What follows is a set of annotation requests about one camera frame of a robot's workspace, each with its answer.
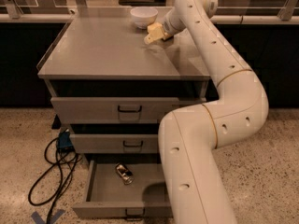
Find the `cabinet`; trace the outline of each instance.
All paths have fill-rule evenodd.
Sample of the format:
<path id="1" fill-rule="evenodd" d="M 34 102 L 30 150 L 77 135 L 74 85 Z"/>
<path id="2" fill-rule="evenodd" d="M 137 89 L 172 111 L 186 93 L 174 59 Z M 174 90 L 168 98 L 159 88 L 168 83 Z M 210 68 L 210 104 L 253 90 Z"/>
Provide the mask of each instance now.
<path id="1" fill-rule="evenodd" d="M 169 7 L 158 7 L 162 21 Z M 205 101 L 209 75 L 190 35 L 147 46 L 129 7 L 81 9 L 38 75 L 77 153 L 93 156 L 79 217 L 170 217 L 162 117 Z M 127 165 L 134 182 L 115 172 Z"/>

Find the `floor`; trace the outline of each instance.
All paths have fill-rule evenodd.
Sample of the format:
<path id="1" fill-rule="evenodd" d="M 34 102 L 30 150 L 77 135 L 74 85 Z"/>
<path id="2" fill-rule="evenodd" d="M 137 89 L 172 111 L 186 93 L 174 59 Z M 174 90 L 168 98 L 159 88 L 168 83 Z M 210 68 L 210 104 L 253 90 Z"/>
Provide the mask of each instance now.
<path id="1" fill-rule="evenodd" d="M 43 152 L 58 134 L 51 128 L 51 108 L 0 108 L 0 223 L 37 223 L 46 220 L 50 205 L 28 203 L 29 189 L 49 168 Z M 270 109 L 265 125 L 250 139 L 214 150 L 224 186 L 240 224 L 299 223 L 299 109 Z M 80 219 L 72 210 L 82 201 L 88 170 L 81 162 L 53 214 L 55 223 L 122 224 L 123 219 Z M 33 195 L 35 202 L 49 197 L 57 185 L 57 171 Z M 148 218 L 133 224 L 172 224 L 170 219 Z"/>

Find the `black cable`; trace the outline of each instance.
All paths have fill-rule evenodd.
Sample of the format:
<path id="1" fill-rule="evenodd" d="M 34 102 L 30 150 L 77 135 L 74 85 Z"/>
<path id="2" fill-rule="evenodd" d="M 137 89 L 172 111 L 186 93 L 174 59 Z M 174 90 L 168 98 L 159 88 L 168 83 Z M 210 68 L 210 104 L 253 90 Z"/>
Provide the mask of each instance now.
<path id="1" fill-rule="evenodd" d="M 56 147 L 56 152 L 55 152 L 55 161 L 50 161 L 48 159 L 48 150 L 49 147 L 56 141 L 59 140 L 59 137 L 54 138 L 53 140 L 51 140 L 44 151 L 44 158 L 46 160 L 47 163 L 50 164 L 50 168 L 48 170 L 46 170 L 44 172 L 44 174 L 42 174 L 37 181 L 34 183 L 34 185 L 30 188 L 29 193 L 28 193 L 28 202 L 29 204 L 33 205 L 33 206 L 41 206 L 44 205 L 46 203 L 49 203 L 50 201 L 52 201 L 52 205 L 50 207 L 50 210 L 48 212 L 47 215 L 47 224 L 50 224 L 50 218 L 52 216 L 52 212 L 53 212 L 53 208 L 55 207 L 57 201 L 59 198 L 61 198 L 64 193 L 67 191 L 67 189 L 69 188 L 71 182 L 72 182 L 72 178 L 73 178 L 73 172 L 75 170 L 75 167 L 77 165 L 77 163 L 81 160 L 78 158 L 78 154 L 75 151 L 67 151 L 67 152 L 62 152 L 59 148 Z M 70 159 L 69 161 L 66 159 L 66 157 L 70 154 L 70 153 L 74 153 L 74 157 L 72 159 Z M 67 177 L 64 179 L 64 172 L 62 169 L 62 165 L 67 165 L 70 172 L 67 175 Z M 41 203 L 34 203 L 32 201 L 32 193 L 34 191 L 34 189 L 36 188 L 37 184 L 46 177 L 46 175 L 48 174 L 48 172 L 53 169 L 54 167 L 58 168 L 59 173 L 60 173 L 60 181 L 59 181 L 59 185 L 58 188 L 55 190 L 54 194 L 51 195 L 47 200 L 41 202 Z"/>

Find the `metal can in drawer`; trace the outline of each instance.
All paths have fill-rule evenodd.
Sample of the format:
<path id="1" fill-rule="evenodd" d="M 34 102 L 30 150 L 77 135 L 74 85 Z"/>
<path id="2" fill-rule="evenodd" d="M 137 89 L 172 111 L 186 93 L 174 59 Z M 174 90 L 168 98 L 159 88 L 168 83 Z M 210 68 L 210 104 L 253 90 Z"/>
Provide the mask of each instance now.
<path id="1" fill-rule="evenodd" d="M 131 184 L 134 180 L 132 172 L 123 163 L 118 163 L 115 166 L 116 173 L 121 177 L 125 185 Z"/>

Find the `bowl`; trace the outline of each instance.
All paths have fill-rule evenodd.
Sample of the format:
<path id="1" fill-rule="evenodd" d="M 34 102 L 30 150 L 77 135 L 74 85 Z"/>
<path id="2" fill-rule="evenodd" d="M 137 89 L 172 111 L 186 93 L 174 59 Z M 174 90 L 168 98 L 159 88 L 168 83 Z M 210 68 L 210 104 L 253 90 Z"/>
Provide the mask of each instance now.
<path id="1" fill-rule="evenodd" d="M 135 7 L 131 9 L 132 22 L 140 29 L 147 29 L 156 21 L 158 10 L 154 7 Z"/>

